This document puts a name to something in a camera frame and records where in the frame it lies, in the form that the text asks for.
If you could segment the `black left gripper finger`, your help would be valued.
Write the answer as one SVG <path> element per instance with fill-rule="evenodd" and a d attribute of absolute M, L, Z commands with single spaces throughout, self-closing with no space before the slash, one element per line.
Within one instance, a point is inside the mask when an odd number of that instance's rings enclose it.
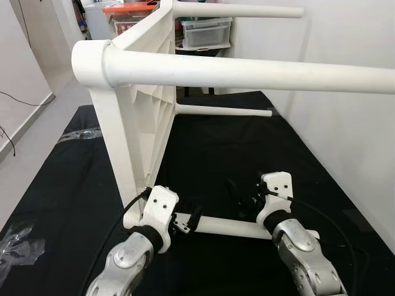
<path fill-rule="evenodd" d="M 188 199 L 187 201 L 189 202 L 189 209 L 191 210 L 189 220 L 187 220 L 187 233 L 192 234 L 197 231 L 203 213 L 203 207 L 201 203 L 195 199 Z"/>

